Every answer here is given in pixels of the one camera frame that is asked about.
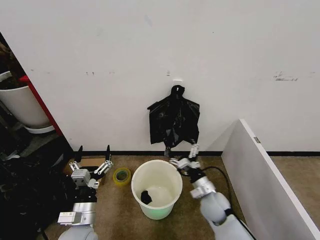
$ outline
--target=carpet floor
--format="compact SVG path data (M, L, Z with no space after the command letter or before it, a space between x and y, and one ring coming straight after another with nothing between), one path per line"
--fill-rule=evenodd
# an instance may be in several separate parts
M113 172L127 167L133 174L143 163L167 160L161 156L112 156L113 168L107 173L104 185L97 190L96 221L94 230L100 240L208 240L215 239L209 224L200 213L200 201L193 199L193 189L187 177L182 177L183 189L171 214L162 220L151 220L141 211L131 192L131 186L117 187ZM91 161L104 160L92 158ZM201 167L216 166L226 172L221 157L199 156ZM320 157L272 157L273 162L284 176L314 223L320 227ZM217 191L228 196L226 182L215 169L207 170L208 178ZM244 221L238 200L233 190L232 206ZM56 240L68 227L52 223L46 230L49 240Z
M124 187L115 185L112 179L117 168L129 168L133 174L143 163L154 160L167 160L161 156L112 156L113 168L107 172L104 185L97 190L97 206L94 230L100 240L202 240L215 239L214 233L200 213L200 201L189 193L193 186L188 177L182 177L183 189L169 216L162 220L147 218L135 200L130 184ZM201 167L220 167L225 173L221 157L199 156ZM207 170L208 178L217 191L228 196L224 177L215 169ZM244 221L235 193L232 191L232 206L235 213ZM68 227L52 223L45 233L49 240L56 240Z

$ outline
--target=yellow tape roll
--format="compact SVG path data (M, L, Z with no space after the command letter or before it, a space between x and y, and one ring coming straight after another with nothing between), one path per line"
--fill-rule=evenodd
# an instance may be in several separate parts
M131 172L128 168L121 167L114 171L112 178L118 187L122 187L130 183Z

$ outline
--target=white bucket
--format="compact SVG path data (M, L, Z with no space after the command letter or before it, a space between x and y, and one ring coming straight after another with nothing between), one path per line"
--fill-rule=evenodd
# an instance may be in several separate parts
M150 219L168 216L182 191L182 178L177 169L163 160L151 160L135 171L131 190L142 212ZM141 201L141 193L148 191L152 199L148 205Z
M0 74L0 82L11 77L11 72ZM28 86L0 89L0 101L23 125L32 129L50 126L50 121Z

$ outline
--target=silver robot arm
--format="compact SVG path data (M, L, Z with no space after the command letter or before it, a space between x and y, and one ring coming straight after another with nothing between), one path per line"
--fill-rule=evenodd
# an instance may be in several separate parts
M96 219L96 189L99 187L97 180L104 177L113 166L110 147L109 145L107 147L105 162L91 172L81 167L81 154L82 146L77 152L75 161L69 164L76 195L72 211L60 212L57 222L71 227L60 235L59 240L98 240L98 235L93 228Z
M188 158L170 159L183 175L190 177L194 189L190 192L194 199L200 200L200 210L208 221L217 240L255 240L247 226L233 213L228 199L216 192L214 184L200 169L200 163L195 161L199 145L192 145Z

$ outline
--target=black baseboard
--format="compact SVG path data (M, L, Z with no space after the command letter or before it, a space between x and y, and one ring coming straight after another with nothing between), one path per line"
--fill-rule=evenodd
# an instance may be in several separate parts
M320 157L320 151L267 151L266 153L273 157Z
M83 151L83 156L104 156L105 151ZM163 156L164 151L111 151L114 156ZM172 151L174 156L187 156L189 151ZM318 157L320 151L267 151L269 156ZM222 151L200 151L199 156L221 156Z

